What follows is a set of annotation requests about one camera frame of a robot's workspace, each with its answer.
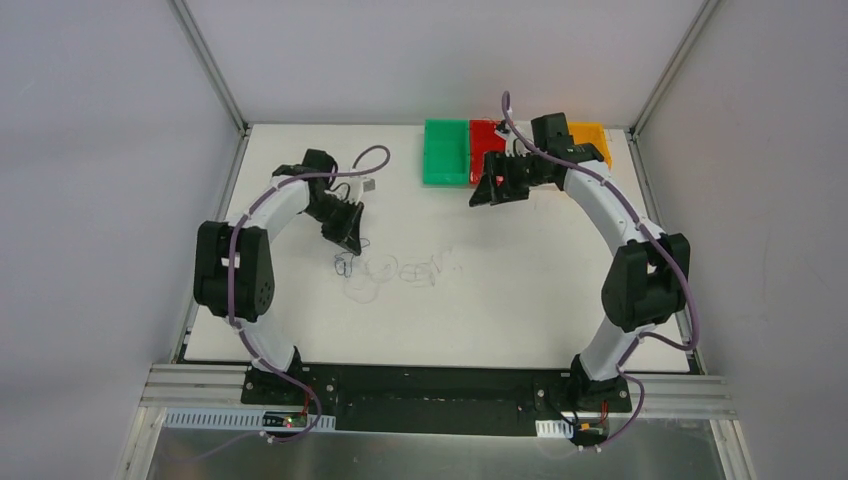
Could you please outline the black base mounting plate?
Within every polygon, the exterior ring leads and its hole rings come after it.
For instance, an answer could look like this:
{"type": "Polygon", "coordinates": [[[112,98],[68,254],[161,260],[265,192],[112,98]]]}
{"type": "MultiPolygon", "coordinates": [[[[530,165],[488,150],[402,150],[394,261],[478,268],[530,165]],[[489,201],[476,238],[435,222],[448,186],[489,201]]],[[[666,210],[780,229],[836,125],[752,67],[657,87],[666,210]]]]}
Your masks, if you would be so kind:
{"type": "Polygon", "coordinates": [[[628,414],[623,379],[598,386],[568,369],[484,369],[306,363],[291,384],[251,368],[246,405],[321,415],[340,432],[533,436],[539,421],[628,414]]]}

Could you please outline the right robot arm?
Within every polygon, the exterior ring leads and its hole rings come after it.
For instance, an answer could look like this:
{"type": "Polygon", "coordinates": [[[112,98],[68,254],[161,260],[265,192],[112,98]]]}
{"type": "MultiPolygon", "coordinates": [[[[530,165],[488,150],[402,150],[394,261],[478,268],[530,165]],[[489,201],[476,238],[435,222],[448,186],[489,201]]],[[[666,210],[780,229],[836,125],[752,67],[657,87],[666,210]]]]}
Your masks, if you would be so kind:
{"type": "Polygon", "coordinates": [[[618,395],[620,367],[638,342],[684,309],[690,243],[642,217],[618,188],[601,151],[574,140],[562,113],[537,117],[532,135],[511,120],[495,128],[501,150],[483,155],[472,207],[529,198],[532,188],[553,185],[574,200],[601,234],[612,263],[601,288],[604,318],[589,345],[571,364],[567,401],[583,410],[618,395]]]}

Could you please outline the yellow plastic bin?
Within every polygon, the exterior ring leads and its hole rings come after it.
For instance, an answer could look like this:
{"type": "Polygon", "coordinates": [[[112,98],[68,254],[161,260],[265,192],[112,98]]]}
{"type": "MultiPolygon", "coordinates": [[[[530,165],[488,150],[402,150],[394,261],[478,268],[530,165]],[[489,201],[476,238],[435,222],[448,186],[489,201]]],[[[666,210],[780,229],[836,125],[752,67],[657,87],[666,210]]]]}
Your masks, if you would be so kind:
{"type": "Polygon", "coordinates": [[[603,155],[604,162],[612,169],[613,160],[608,148],[608,136],[600,123],[567,122],[569,132],[576,144],[591,143],[603,155]]]}

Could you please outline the red plastic bin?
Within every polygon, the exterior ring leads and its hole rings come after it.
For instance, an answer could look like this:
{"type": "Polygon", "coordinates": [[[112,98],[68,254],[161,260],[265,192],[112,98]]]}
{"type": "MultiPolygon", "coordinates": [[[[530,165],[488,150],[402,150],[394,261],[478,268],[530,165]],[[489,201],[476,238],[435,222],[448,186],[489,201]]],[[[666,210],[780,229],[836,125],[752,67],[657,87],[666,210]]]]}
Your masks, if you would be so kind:
{"type": "Polygon", "coordinates": [[[482,177],[484,155],[487,152],[504,152],[506,140],[498,133],[499,123],[489,119],[469,121],[470,172],[469,183],[477,185],[482,177]]]}

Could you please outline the green plastic bin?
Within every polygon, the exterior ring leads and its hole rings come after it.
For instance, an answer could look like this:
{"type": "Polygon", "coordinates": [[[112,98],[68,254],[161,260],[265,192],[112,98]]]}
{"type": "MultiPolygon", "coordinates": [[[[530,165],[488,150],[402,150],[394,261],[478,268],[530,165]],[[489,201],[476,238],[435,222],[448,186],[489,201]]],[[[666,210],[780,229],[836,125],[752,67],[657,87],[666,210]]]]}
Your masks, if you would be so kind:
{"type": "Polygon", "coordinates": [[[424,124],[422,182],[464,186],[470,179],[469,121],[427,119],[424,124]]]}

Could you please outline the aluminium front frame rail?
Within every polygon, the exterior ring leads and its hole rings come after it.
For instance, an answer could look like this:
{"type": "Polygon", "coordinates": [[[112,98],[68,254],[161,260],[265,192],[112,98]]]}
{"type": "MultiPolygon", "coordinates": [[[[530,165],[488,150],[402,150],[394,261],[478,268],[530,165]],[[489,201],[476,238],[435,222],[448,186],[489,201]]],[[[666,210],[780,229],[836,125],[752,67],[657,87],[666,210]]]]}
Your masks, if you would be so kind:
{"type": "MultiPolygon", "coordinates": [[[[145,407],[246,408],[242,394],[253,391],[248,365],[156,364],[141,395],[145,407]]],[[[648,418],[736,420],[727,381],[721,376],[635,373],[644,386],[640,416],[648,418]]]]}

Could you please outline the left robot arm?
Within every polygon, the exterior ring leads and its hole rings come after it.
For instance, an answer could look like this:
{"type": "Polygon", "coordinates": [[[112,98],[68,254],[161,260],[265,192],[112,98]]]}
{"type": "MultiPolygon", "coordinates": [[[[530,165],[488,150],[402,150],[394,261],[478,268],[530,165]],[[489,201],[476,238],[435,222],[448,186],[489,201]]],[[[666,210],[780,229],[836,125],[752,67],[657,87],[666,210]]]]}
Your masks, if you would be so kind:
{"type": "Polygon", "coordinates": [[[275,326],[271,244],[296,216],[306,214],[320,223],[325,240],[360,255],[364,205],[336,195],[333,184],[340,175],[330,154],[309,149],[301,163],[277,167],[242,212],[198,228],[194,300],[226,321],[252,366],[269,374],[266,389],[281,404],[297,402],[307,386],[298,372],[297,347],[275,326]]]}

